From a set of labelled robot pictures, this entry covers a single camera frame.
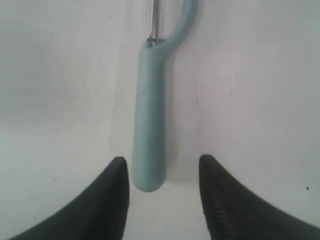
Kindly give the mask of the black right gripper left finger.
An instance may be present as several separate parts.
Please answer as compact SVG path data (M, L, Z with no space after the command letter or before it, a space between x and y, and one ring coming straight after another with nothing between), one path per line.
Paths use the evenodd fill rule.
M121 240L130 205L127 161L115 157L75 199L15 240Z

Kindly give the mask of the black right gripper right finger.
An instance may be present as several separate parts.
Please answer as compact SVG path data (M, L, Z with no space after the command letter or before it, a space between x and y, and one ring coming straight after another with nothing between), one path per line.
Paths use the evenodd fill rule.
M199 192L212 240L318 240L319 227L271 205L212 155L199 158Z

